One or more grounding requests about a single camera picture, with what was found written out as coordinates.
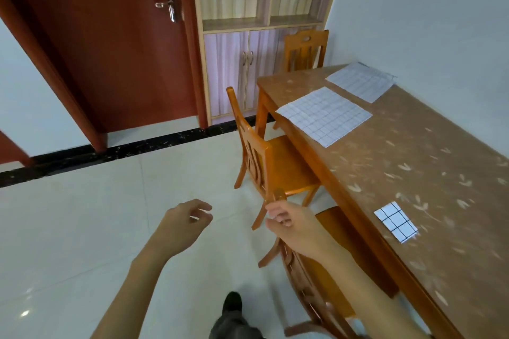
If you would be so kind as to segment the person's left hand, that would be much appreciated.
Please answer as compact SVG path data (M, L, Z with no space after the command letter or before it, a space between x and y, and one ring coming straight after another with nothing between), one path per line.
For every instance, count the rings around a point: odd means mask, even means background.
M205 229L194 230L185 220L184 203L165 213L147 243L147 247L165 262L192 246Z

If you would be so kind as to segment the person's right hand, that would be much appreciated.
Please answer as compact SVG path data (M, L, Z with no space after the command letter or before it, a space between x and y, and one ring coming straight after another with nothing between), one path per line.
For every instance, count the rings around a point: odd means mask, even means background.
M293 226L269 230L291 249L325 268L334 263L345 264L352 259L351 254L334 240L309 208L295 204Z

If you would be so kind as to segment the person's right forearm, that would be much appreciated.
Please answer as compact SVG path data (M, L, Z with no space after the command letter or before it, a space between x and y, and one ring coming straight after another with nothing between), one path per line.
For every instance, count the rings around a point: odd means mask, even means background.
M334 279L372 339L430 339L347 250L335 244L320 253L317 261Z

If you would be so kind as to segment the person's left forearm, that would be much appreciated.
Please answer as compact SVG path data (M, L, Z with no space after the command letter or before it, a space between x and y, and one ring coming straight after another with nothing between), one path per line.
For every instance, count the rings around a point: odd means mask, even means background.
M143 248L90 339L139 339L157 281L171 256Z

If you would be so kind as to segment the orange wooden chair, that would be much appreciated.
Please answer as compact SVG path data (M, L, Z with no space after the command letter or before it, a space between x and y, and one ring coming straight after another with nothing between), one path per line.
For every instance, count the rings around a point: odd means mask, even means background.
M328 30L313 27L276 29L272 75L321 68L328 37Z
M390 298L398 294L398 286L340 207L332 207L318 213L317 219L335 241L352 254L356 263L379 288ZM324 334L332 339L367 337L367 334L358 334L354 330L356 313L320 264L296 253L277 238L271 250L259 261L258 267L267 266L277 256L281 256L289 283L309 316L308 321L286 327L284 329L286 337L312 332Z
M233 87L227 87L226 93L235 117L243 152L234 188L239 188L245 174L249 173L255 188L264 200L251 226L252 230L256 230L267 214L266 205L275 201L277 189L283 191L285 196L307 191L308 194L302 202L302 206L307 207L314 199L321 182L288 136L264 140L264 137L259 136L243 117Z

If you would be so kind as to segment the black shoe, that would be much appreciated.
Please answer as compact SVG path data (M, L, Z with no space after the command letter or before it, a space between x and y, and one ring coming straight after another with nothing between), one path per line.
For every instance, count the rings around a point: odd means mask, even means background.
M231 291L227 294L222 306L221 317L239 319L243 318L243 303L241 295L237 291Z

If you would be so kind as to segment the large white grid paper sheet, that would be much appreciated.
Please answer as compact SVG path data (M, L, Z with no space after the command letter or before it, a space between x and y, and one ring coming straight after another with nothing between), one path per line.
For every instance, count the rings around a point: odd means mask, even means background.
M373 104L394 85L396 77L360 62L354 62L332 73L326 80Z
M327 148L372 117L372 114L327 87L277 109L307 136Z

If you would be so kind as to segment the small white grid paper piece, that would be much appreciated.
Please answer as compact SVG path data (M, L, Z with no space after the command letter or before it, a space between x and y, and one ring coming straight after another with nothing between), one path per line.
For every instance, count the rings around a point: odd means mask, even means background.
M395 201L374 211L374 215L401 244L419 233L417 227Z

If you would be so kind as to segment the grey trouser leg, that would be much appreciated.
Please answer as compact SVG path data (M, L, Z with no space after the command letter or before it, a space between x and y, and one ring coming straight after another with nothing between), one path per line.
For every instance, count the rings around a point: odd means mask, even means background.
M265 339L261 331L249 325L240 310L224 312L214 323L209 339Z

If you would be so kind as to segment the light wooden shelf cabinet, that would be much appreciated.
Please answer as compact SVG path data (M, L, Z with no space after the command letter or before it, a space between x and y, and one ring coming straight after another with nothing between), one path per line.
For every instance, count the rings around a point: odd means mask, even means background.
M256 113L257 79L272 75L275 30L325 29L333 0L195 0L207 122L233 119L226 88L245 116ZM242 66L242 52L247 62ZM249 66L249 52L254 60Z

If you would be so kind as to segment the wooden table with patterned cover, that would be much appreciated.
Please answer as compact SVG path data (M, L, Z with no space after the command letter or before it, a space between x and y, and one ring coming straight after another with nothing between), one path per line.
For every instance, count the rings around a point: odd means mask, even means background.
M509 339L509 159L396 85L369 104L326 80L342 67L259 78L258 133L271 113L435 338ZM277 114L322 87L372 114L327 148ZM374 215L392 201L403 244Z

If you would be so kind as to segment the red-brown wooden door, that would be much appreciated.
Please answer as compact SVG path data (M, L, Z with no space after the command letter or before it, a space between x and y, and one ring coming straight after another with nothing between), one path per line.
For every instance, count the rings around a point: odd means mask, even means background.
M165 0L20 0L101 132L198 115L186 26Z

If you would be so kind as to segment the red-brown door frame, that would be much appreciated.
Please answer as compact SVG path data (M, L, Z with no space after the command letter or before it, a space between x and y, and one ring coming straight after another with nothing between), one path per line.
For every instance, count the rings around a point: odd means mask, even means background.
M184 1L189 3L182 7L181 15L189 44L197 116L202 125L205 102L200 86L194 0ZM92 123L76 94L69 89L62 67L55 64L48 44L37 34L35 20L23 10L21 1L0 0L0 17L2 132L30 157L84 145L97 151L105 150L106 137L118 131L101 132Z

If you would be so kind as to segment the red-brown wooden frame piece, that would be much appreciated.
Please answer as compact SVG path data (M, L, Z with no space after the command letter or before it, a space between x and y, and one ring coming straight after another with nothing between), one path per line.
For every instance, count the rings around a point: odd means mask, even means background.
M35 163L31 157L0 130L0 164L11 162L19 162L24 167L31 167Z

